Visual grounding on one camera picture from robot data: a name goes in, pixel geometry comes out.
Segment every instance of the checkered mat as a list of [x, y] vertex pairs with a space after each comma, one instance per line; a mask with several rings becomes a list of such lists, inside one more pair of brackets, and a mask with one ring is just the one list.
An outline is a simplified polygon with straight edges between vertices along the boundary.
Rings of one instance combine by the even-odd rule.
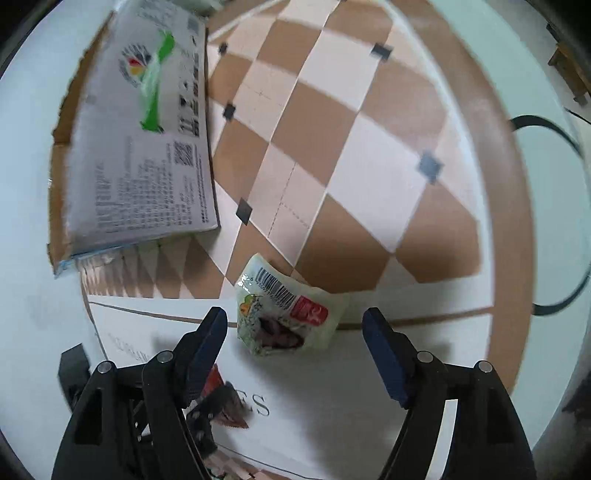
[[207, 58], [221, 228], [85, 261], [88, 293], [232, 296], [257, 252], [331, 293], [480, 271], [478, 162], [405, 19], [267, 3], [210, 33]]

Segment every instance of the plastic snack bag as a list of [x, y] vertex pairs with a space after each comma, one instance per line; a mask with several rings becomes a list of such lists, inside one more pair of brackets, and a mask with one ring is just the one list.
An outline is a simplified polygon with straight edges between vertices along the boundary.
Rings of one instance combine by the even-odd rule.
[[326, 348], [348, 301], [273, 268], [259, 254], [235, 285], [238, 338], [255, 355]]

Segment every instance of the white square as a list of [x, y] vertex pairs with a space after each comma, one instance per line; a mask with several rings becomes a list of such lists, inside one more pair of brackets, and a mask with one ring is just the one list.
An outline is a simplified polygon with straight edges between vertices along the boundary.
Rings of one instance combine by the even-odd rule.
[[234, 98], [234, 115], [265, 140], [271, 141], [295, 84], [295, 76], [254, 62]]
[[291, 0], [279, 14], [279, 19], [322, 28], [339, 0]]
[[220, 272], [225, 275], [242, 222], [236, 215], [238, 209], [236, 202], [230, 198], [217, 182], [215, 182], [215, 189], [220, 228], [209, 232], [196, 233], [195, 238], [209, 254]]
[[379, 58], [372, 46], [324, 30], [300, 72], [300, 79], [354, 111], [363, 104]]
[[207, 78], [211, 78], [217, 63], [220, 61], [220, 53], [215, 45], [207, 46]]
[[274, 22], [273, 17], [245, 18], [228, 38], [228, 51], [255, 60]]
[[255, 183], [248, 196], [252, 207], [250, 221], [268, 236], [279, 204], [296, 163], [275, 145], [269, 144]]
[[360, 114], [328, 193], [393, 253], [426, 185], [418, 162], [413, 150]]
[[209, 98], [209, 117], [207, 123], [207, 136], [209, 137], [209, 148], [213, 154], [216, 152], [217, 144], [226, 126], [226, 118], [223, 116], [224, 107], [213, 98]]
[[220, 292], [221, 299], [235, 299], [236, 298], [236, 291], [234, 290], [234, 285], [230, 283], [230, 281], [224, 277], [222, 282], [222, 291]]
[[279, 205], [279, 210], [269, 233], [269, 241], [291, 265], [297, 263], [307, 233], [307, 225], [302, 223], [288, 207], [283, 204]]

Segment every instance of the brown square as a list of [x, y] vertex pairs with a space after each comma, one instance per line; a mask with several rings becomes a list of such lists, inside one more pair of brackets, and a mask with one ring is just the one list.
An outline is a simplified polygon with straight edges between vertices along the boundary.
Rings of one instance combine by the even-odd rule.
[[267, 146], [236, 119], [224, 127], [213, 157], [213, 177], [236, 203], [248, 198]]
[[254, 254], [261, 254], [275, 269], [285, 275], [291, 275], [293, 267], [252, 223], [248, 223], [248, 225], [240, 226], [240, 232], [238, 232], [238, 238], [226, 272], [226, 278], [232, 284], [236, 283], [242, 270], [244, 270], [244, 267]]
[[380, 62], [361, 111], [418, 153], [435, 149], [446, 117], [431, 82], [393, 59]]
[[298, 82], [279, 120], [272, 143], [326, 185], [335, 170], [355, 115], [342, 103]]
[[317, 28], [277, 20], [271, 26], [257, 59], [298, 75], [319, 35]]
[[295, 269], [331, 293], [373, 290], [388, 251], [330, 195], [324, 199]]
[[177, 299], [181, 292], [181, 279], [162, 250], [158, 252], [156, 286], [165, 299]]
[[220, 105], [232, 103], [251, 63], [228, 52], [222, 55], [207, 83], [209, 96]]
[[392, 28], [392, 19], [377, 5], [341, 2], [324, 27], [367, 43], [384, 44]]
[[217, 299], [222, 291], [222, 272], [194, 236], [191, 236], [187, 249], [183, 281], [196, 299]]
[[396, 259], [419, 283], [474, 275], [480, 268], [478, 224], [443, 185], [427, 185]]

